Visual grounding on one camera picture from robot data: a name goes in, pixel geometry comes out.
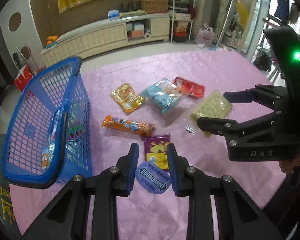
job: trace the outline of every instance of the pink surface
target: pink surface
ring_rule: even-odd
[[[255,84],[269,84],[266,77],[236,52],[192,51],[162,54],[120,62],[82,74],[90,98],[90,148],[94,174],[116,164],[126,155],[132,142],[139,144],[139,164],[145,161],[141,136],[100,127],[106,115],[155,124],[155,134],[171,134],[179,155],[188,159],[206,174],[221,177],[230,174],[261,208],[270,200],[285,178],[277,162],[244,163],[228,160],[224,137],[205,138],[185,131],[186,117],[201,99],[185,98],[177,109],[162,118],[148,101],[126,115],[110,97],[110,92],[124,82],[136,92],[162,78],[174,80],[184,77],[213,90],[243,91]],[[235,104],[229,119],[243,122],[271,112],[258,105]],[[21,233],[51,201],[63,185],[55,184],[46,190],[21,188],[11,185],[11,198]],[[128,198],[117,200],[118,227],[121,240],[126,239],[186,239],[188,198],[175,197],[172,187],[164,194],[154,195],[135,181]]]

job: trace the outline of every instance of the green led indicator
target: green led indicator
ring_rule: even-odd
[[[300,51],[297,51],[297,52],[293,55],[293,58],[294,58],[295,60],[300,61]]]

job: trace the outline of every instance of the white shelf rack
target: white shelf rack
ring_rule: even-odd
[[[192,0],[192,1],[193,1],[192,7],[194,8],[195,7],[195,0]],[[171,39],[170,39],[170,42],[172,43],[173,24],[174,24],[174,21],[176,21],[176,19],[175,19],[175,10],[185,10],[187,8],[176,7],[176,0],[173,0],[173,4],[172,4],[172,6],[169,6],[169,8],[172,9],[172,25],[171,25]],[[188,42],[190,42],[193,20],[189,20],[188,22],[191,22],[190,31],[189,31],[189,39],[188,39]]]

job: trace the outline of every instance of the purple and yellow package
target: purple and yellow package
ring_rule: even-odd
[[[151,162],[141,163],[135,176],[142,187],[154,194],[162,194],[171,184],[168,173]]]
[[[169,171],[167,160],[167,146],[170,143],[170,134],[144,137],[146,161],[154,163],[160,169]]]

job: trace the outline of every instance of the shopping basket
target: shopping basket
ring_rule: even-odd
[[[9,183],[43,189],[76,174],[92,176],[90,102],[81,64],[79,57],[65,59],[39,72],[26,86],[10,120],[2,156]]]

